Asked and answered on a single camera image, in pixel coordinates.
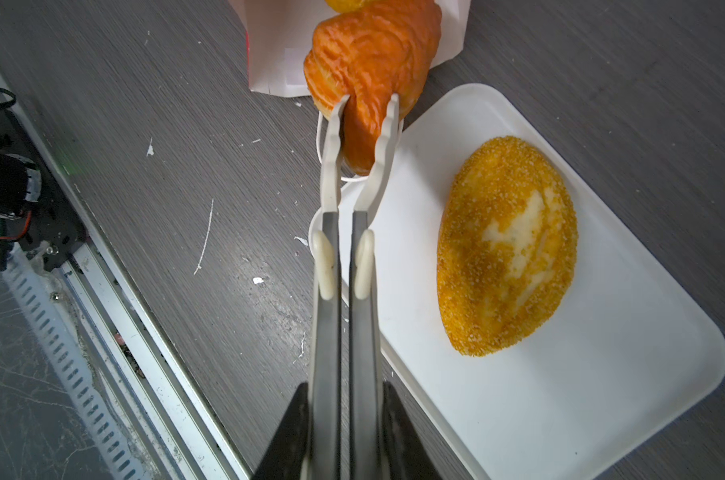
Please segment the yellow fake bread roll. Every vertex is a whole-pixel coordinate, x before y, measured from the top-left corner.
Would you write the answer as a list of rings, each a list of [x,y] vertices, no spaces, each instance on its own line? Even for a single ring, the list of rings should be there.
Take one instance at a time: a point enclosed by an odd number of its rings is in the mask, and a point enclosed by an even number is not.
[[[326,0],[326,4],[336,13],[350,13],[362,9],[373,0]]]

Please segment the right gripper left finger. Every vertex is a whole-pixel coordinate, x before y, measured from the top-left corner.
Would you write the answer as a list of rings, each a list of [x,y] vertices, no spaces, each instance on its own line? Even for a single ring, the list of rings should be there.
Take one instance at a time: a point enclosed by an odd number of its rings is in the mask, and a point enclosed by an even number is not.
[[[252,480],[300,480],[310,434],[308,382],[296,388]]]

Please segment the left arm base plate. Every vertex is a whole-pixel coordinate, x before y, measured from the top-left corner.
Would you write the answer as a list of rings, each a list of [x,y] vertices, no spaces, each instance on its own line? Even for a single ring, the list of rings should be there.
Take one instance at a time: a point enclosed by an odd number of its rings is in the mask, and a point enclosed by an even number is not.
[[[16,116],[0,111],[0,272],[15,247],[42,254],[42,269],[64,265],[86,228]]]

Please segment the red white paper bag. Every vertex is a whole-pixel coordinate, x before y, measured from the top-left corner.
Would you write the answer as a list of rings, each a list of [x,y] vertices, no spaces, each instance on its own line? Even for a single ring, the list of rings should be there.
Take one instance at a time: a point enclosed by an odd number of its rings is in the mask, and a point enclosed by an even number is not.
[[[442,12],[441,38],[430,68],[463,49],[470,4],[434,1]],[[304,59],[320,22],[336,13],[325,1],[236,1],[248,34],[248,83],[254,92],[280,97],[310,95]]]

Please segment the orange fake croissant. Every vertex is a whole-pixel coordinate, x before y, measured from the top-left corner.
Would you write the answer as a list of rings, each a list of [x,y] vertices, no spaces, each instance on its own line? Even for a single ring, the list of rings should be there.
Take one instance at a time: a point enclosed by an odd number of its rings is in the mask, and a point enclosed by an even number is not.
[[[438,50],[441,20],[432,0],[370,1],[316,26],[304,77],[326,118],[348,98],[342,140],[355,174],[366,176],[372,168],[391,96],[399,98],[400,119],[418,102]]]

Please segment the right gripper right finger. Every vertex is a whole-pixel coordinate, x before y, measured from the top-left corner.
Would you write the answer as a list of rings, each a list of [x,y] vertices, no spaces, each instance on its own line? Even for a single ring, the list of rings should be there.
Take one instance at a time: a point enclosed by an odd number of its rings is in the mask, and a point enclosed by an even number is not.
[[[389,478],[440,480],[395,387],[383,382],[382,431]]]

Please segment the sesame oval fake bread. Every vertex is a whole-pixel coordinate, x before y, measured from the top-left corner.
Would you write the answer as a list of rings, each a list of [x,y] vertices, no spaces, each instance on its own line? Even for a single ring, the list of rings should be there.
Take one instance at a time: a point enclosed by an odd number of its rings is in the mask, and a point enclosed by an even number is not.
[[[437,242],[437,297],[452,347],[486,356],[530,336],[574,278],[578,230],[558,171],[528,142],[486,141],[456,174]]]

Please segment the metal white-tipped tongs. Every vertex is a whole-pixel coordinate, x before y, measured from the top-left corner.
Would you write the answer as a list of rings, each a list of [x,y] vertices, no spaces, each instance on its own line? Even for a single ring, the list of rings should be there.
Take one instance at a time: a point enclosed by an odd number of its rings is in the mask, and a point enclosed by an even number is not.
[[[314,256],[312,372],[308,381],[306,479],[340,478],[342,348],[350,348],[350,476],[387,479],[384,392],[378,325],[375,236],[371,224],[388,184],[399,138],[399,97],[388,101],[374,162],[352,210],[350,259],[342,259],[342,125],[348,96],[332,108],[320,168],[320,226],[310,235]]]

